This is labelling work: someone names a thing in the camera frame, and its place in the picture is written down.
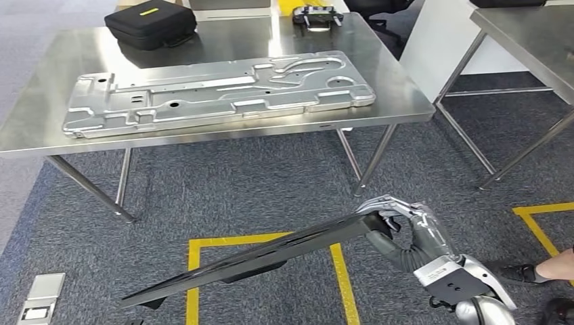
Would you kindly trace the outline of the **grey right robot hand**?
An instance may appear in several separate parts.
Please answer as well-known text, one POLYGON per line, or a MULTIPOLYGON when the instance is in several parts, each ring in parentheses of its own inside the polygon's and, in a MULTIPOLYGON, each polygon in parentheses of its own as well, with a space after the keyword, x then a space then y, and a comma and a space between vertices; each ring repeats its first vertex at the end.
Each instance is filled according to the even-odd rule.
POLYGON ((400 247, 391 234, 385 234, 382 230, 372 230, 366 234, 370 243, 397 269, 414 272, 442 256, 458 263, 463 260, 446 229, 426 205, 407 203, 385 194, 369 199, 355 209, 357 215, 372 213, 381 217, 384 225, 394 232, 400 231, 400 225, 394 221, 396 216, 405 217, 408 221, 412 231, 409 248, 400 247))

